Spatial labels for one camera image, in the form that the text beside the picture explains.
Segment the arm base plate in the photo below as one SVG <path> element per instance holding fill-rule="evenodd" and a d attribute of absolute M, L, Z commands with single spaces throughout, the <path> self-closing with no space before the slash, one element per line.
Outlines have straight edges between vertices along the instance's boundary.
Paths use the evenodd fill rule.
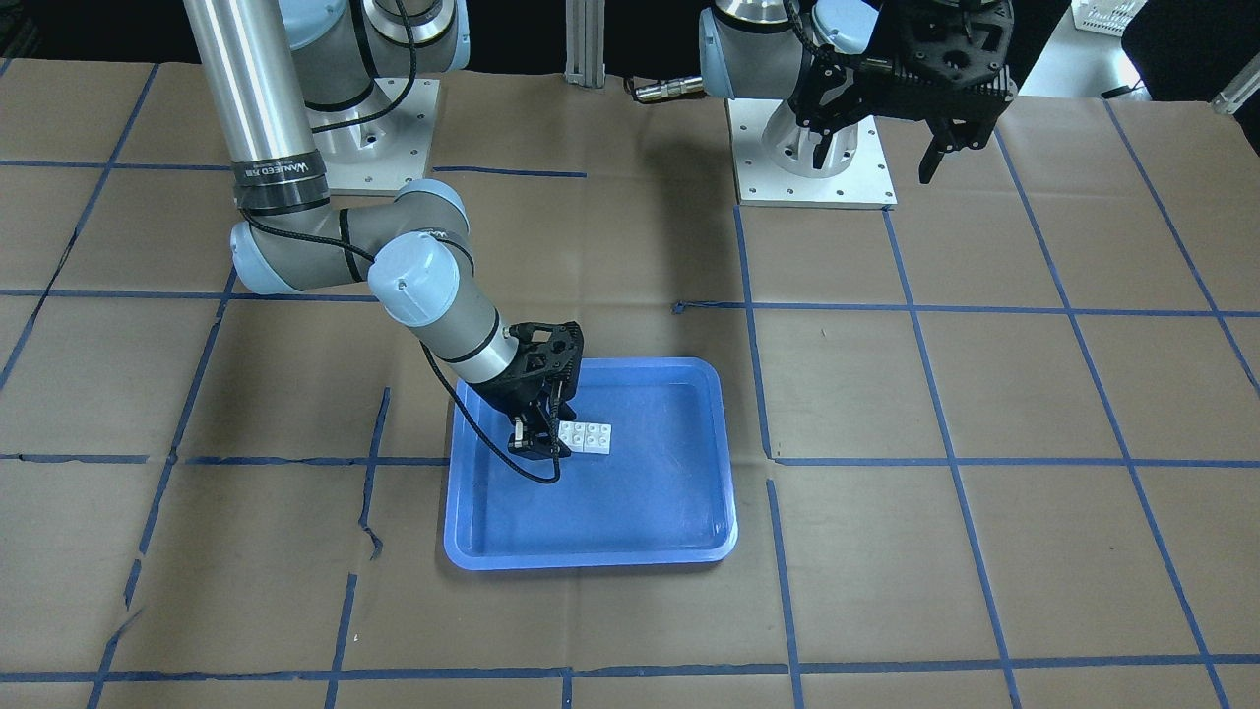
<path fill-rule="evenodd" d="M 315 133 L 334 196 L 392 196 L 427 175 L 440 81 L 418 78 L 406 99 L 370 122 Z"/>
<path fill-rule="evenodd" d="M 726 99 L 742 207 L 891 210 L 898 203 L 876 121 L 814 133 L 786 99 Z"/>

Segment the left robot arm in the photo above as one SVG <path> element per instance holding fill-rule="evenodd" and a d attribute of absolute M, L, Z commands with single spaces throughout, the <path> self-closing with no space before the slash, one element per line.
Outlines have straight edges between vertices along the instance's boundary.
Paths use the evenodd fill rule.
<path fill-rule="evenodd" d="M 858 126 L 881 116 L 929 125 L 919 162 L 984 149 L 1021 86 L 1007 63 L 1009 1 L 719 1 L 699 19 L 706 93 L 774 99 L 771 161 L 803 178 L 850 167 Z"/>

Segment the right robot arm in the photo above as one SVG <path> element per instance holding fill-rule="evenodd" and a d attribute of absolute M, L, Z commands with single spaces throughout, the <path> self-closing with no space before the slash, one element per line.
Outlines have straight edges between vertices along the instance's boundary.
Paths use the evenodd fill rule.
<path fill-rule="evenodd" d="M 444 360 L 509 421 L 507 450 L 563 458 L 575 421 L 576 322 L 510 326 L 478 286 L 467 208 L 450 185 L 415 179 L 387 205 L 331 207 L 325 157 L 397 156 L 415 123 L 404 93 L 470 59 L 464 1 L 188 1 L 215 98 L 242 220 L 239 282 L 302 293 L 365 282 L 428 359 Z"/>

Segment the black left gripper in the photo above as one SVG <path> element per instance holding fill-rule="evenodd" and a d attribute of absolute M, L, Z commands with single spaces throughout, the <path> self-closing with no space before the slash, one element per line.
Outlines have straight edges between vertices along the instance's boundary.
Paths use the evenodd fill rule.
<path fill-rule="evenodd" d="M 796 123 L 925 121 L 932 139 L 919 184 L 930 184 L 949 154 L 984 149 L 1021 89 L 1007 64 L 1011 1 L 790 1 L 788 21 L 803 47 L 788 99 Z"/>

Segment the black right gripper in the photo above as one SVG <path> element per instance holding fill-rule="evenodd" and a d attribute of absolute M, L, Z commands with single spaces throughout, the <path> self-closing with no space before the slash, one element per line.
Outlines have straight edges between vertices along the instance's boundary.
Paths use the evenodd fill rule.
<path fill-rule="evenodd" d="M 558 457 L 570 457 L 570 445 L 552 434 L 552 419 L 558 432 L 562 421 L 577 417 L 570 400 L 580 387 L 580 322 L 518 322 L 507 327 L 505 335 L 517 341 L 517 351 L 500 375 L 478 387 L 478 395 L 509 416 L 509 453 L 532 461 L 552 458 L 552 443 L 557 441 Z"/>

